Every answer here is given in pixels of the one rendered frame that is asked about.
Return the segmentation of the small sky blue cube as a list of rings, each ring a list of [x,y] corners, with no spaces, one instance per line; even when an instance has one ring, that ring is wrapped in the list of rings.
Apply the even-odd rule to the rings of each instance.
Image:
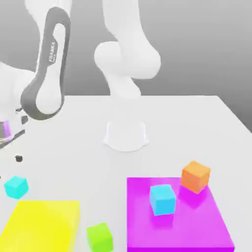
[[[171,185],[151,186],[150,205],[155,216],[174,214],[176,195]]]

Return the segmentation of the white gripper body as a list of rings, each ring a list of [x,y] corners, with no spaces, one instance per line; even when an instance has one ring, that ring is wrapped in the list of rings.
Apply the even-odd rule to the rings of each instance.
[[[21,130],[20,132],[18,132],[17,134],[15,134],[14,137],[11,140],[0,143],[0,150],[3,149],[5,146],[9,145],[10,143],[12,143],[13,141],[15,141],[16,139],[18,139],[23,134],[25,134],[24,129]],[[22,162],[23,161],[23,156],[22,155],[16,155],[15,160],[17,162]]]

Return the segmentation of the small green cube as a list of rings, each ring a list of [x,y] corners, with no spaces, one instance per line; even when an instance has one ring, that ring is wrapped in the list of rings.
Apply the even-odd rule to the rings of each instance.
[[[92,252],[113,251],[113,236],[105,222],[88,227],[87,240]]]

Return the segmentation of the large yellow box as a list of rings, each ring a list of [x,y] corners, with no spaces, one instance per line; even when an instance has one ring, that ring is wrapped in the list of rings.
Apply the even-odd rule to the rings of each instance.
[[[73,252],[79,221],[79,201],[19,201],[0,235],[0,252]]]

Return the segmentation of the small orange cube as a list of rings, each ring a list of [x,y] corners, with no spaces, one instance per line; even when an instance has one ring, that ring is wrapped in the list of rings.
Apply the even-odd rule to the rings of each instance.
[[[182,170],[181,186],[199,194],[208,185],[211,169],[196,161],[191,161]]]

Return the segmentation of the large magenta box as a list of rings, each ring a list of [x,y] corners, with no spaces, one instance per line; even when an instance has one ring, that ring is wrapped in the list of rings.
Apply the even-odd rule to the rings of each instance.
[[[175,213],[155,216],[150,187],[169,184]],[[195,194],[179,177],[127,178],[127,252],[234,252],[234,244],[213,195]]]

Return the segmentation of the small turquoise cube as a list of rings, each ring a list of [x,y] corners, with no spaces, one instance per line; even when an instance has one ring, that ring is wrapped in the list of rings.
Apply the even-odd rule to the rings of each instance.
[[[20,199],[29,190],[27,179],[13,176],[4,184],[4,189],[8,197]]]

